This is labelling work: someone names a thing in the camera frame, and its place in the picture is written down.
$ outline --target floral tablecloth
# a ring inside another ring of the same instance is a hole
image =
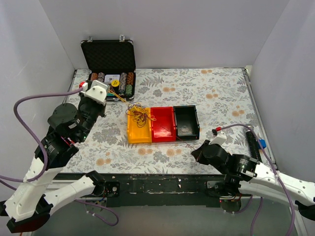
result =
[[[88,78],[89,70],[77,70],[72,89]],[[99,117],[80,151],[64,167],[64,173],[96,170],[126,174],[219,174],[212,166],[196,163],[190,154],[211,130],[233,123],[251,123],[259,134],[257,115],[240,68],[137,69],[135,102],[147,107],[196,105],[200,123],[197,141],[128,144],[126,104],[108,102],[106,117]],[[67,100],[78,105],[79,96]],[[223,147],[230,153],[249,155],[244,131],[228,129]]]

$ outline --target black bin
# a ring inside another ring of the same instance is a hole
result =
[[[176,139],[179,141],[199,139],[200,126],[196,106],[176,106],[173,108]]]

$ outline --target plastic storage bin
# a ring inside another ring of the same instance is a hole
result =
[[[151,109],[145,108],[151,115]],[[128,116],[128,125],[127,125],[127,135],[128,142],[130,144],[140,144],[140,143],[152,143],[151,137],[151,121],[148,119],[147,123],[139,128],[137,122],[132,120],[133,116]]]
[[[151,121],[152,142],[176,141],[176,126],[173,107],[152,107],[151,115],[155,121]]]
[[[174,107],[177,140],[199,139],[200,127],[196,106]]]

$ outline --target silver latch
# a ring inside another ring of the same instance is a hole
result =
[[[124,42],[125,41],[125,36],[123,34],[119,35],[119,41]]]

